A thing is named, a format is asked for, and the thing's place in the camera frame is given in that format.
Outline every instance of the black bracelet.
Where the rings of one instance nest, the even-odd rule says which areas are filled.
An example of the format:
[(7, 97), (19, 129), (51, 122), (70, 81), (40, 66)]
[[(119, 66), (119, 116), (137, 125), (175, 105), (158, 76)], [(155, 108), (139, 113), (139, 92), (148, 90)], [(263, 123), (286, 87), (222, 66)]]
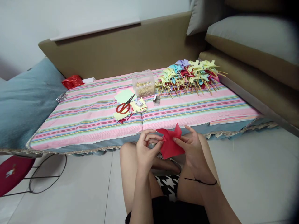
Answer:
[(200, 181), (200, 180), (197, 180), (197, 179), (189, 179), (189, 178), (185, 178), (185, 180), (194, 180), (194, 181), (197, 181), (197, 182), (199, 182), (199, 183), (201, 183), (201, 184), (210, 185), (210, 186), (213, 186), (213, 185), (216, 185), (216, 184), (217, 184), (217, 180), (216, 180), (216, 182), (213, 183), (213, 184), (207, 184), (207, 183), (204, 183), (204, 182), (202, 182), (202, 181)]

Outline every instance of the finger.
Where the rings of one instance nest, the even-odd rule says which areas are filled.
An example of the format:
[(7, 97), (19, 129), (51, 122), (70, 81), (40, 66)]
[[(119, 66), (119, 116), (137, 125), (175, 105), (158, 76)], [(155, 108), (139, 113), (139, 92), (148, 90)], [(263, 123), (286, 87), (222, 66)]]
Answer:
[(198, 135), (197, 135), (197, 131), (195, 131), (193, 128), (191, 128), (191, 127), (189, 127), (189, 126), (187, 126), (187, 125), (185, 125), (185, 128), (186, 128), (188, 131), (190, 131), (190, 132), (192, 133), (193, 136), (195, 136), (195, 137), (198, 136)]
[(148, 141), (150, 139), (157, 139), (157, 140), (163, 140), (161, 136), (155, 135), (155, 134), (148, 134), (145, 137), (145, 140)]
[(155, 155), (158, 153), (158, 151), (161, 149), (162, 145), (163, 145), (164, 141), (159, 141), (154, 148), (151, 149), (152, 153), (154, 153)]
[(156, 139), (150, 139), (148, 142), (147, 142), (147, 146), (149, 146), (150, 144), (152, 143), (158, 143), (159, 141), (156, 140)]
[(189, 138), (187, 138), (187, 137), (185, 137), (185, 136), (181, 136), (181, 140), (182, 140), (183, 142), (188, 142)]
[(140, 134), (140, 137), (139, 137), (139, 140), (138, 141), (141, 141), (143, 142), (146, 138), (146, 135), (149, 134), (149, 133), (155, 133), (156, 130), (154, 129), (147, 129), (147, 130), (144, 130), (141, 134)]
[(182, 148), (186, 151), (186, 148), (188, 147), (188, 144), (187, 144), (187, 143), (183, 142), (183, 141), (182, 141), (181, 139), (179, 139), (179, 138), (173, 138), (173, 140), (174, 140), (174, 142), (175, 142), (178, 146), (182, 147)]

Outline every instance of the black shorts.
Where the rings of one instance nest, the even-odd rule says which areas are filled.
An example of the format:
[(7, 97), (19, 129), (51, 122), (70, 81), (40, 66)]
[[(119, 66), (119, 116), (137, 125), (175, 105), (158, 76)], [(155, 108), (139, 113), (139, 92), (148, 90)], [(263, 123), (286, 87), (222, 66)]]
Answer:
[[(182, 201), (171, 202), (166, 196), (152, 199), (154, 224), (167, 223), (209, 223), (205, 207)], [(126, 218), (130, 223), (131, 212)]]

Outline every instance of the pink striped blanket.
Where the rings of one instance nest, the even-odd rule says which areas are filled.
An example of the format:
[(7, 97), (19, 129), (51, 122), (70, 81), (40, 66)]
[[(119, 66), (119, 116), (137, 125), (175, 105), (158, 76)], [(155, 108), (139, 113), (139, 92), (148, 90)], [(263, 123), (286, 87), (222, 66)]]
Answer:
[[(152, 71), (156, 79), (162, 70)], [(46, 150), (131, 136), (149, 128), (173, 129), (176, 123), (181, 127), (205, 123), (215, 125), (263, 116), (219, 83), (220, 90), (213, 90), (213, 95), (205, 89), (204, 95), (181, 92), (178, 97), (173, 93), (172, 99), (163, 92), (159, 106), (153, 105), (153, 96), (146, 97), (146, 112), (133, 114), (123, 124), (116, 123), (113, 113), (118, 103), (114, 96), (117, 89), (132, 87), (131, 76), (96, 80), (68, 90), (67, 99), (58, 104), (31, 138), (29, 146)]]

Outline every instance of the houndstooth fabric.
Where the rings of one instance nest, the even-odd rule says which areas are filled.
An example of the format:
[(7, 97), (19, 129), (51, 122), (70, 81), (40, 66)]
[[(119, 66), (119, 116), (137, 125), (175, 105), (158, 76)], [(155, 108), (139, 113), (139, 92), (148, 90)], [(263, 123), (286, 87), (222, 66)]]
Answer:
[(179, 175), (156, 176), (162, 192), (170, 201), (176, 201)]

